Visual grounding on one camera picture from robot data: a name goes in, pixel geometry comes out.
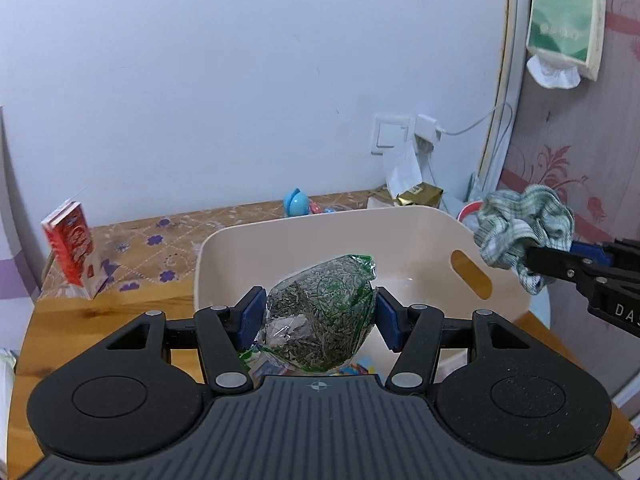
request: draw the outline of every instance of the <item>floral tablecloth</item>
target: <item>floral tablecloth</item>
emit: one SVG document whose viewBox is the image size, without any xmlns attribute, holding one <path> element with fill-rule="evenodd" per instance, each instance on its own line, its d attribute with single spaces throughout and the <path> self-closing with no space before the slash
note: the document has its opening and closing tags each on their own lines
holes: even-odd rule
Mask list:
<svg viewBox="0 0 640 480">
<path fill-rule="evenodd" d="M 321 208 L 366 207 L 369 191 L 314 197 Z M 107 290 L 127 292 L 193 277 L 203 241 L 238 224 L 282 218 L 282 202 L 261 202 L 191 213 L 122 222 L 92 229 L 109 278 Z M 56 262 L 42 285 L 40 298 L 73 297 Z"/>
</svg>

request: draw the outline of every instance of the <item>metal screw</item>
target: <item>metal screw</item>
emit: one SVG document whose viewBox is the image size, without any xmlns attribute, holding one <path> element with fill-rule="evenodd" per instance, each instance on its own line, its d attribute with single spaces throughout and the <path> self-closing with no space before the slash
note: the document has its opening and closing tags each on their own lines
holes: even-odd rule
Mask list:
<svg viewBox="0 0 640 480">
<path fill-rule="evenodd" d="M 398 388 L 416 388 L 422 384 L 422 377 L 413 372 L 400 372 L 391 377 L 391 382 Z"/>
<path fill-rule="evenodd" d="M 246 375 L 238 372 L 224 372 L 216 377 L 216 384 L 221 388 L 238 388 L 246 383 Z"/>
</svg>

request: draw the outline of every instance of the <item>red and white carton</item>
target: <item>red and white carton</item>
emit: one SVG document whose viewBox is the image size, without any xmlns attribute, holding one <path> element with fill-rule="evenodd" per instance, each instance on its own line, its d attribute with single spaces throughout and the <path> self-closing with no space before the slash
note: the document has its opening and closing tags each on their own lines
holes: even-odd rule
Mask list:
<svg viewBox="0 0 640 480">
<path fill-rule="evenodd" d="M 67 200 L 42 221 L 58 265 L 75 296 L 92 300 L 107 279 L 79 202 Z"/>
</svg>

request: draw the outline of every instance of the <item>crosshair logo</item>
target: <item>crosshair logo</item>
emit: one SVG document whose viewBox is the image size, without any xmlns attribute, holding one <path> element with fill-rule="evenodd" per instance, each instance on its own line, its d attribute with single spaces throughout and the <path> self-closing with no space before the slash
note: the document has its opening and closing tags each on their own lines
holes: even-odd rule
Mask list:
<svg viewBox="0 0 640 480">
<path fill-rule="evenodd" d="M 321 392 L 322 390 L 328 388 L 329 385 L 323 381 L 314 381 L 309 385 L 309 387 L 315 390 L 316 392 Z"/>
</svg>

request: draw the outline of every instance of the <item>blue toy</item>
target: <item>blue toy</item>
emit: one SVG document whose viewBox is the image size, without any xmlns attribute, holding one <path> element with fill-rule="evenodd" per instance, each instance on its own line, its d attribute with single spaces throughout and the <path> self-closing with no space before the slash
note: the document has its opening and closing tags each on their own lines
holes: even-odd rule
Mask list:
<svg viewBox="0 0 640 480">
<path fill-rule="evenodd" d="M 298 188 L 289 193 L 282 201 L 285 216 L 304 216 L 309 214 L 309 197 Z"/>
</svg>

